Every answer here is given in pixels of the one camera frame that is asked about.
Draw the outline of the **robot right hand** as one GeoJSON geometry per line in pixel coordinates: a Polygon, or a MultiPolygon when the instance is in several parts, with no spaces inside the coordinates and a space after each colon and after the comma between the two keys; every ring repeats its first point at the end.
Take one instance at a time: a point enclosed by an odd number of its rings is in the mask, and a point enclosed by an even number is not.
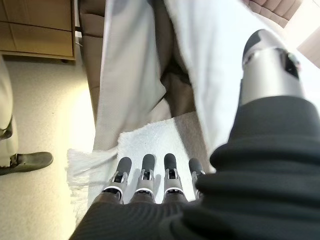
{"type": "Polygon", "coordinates": [[[298,64],[270,31],[247,40],[229,139],[193,163],[199,199],[170,189],[162,204],[140,190],[120,201],[130,171],[96,198],[73,240],[317,240],[320,237],[320,116],[302,91],[298,64]]]}

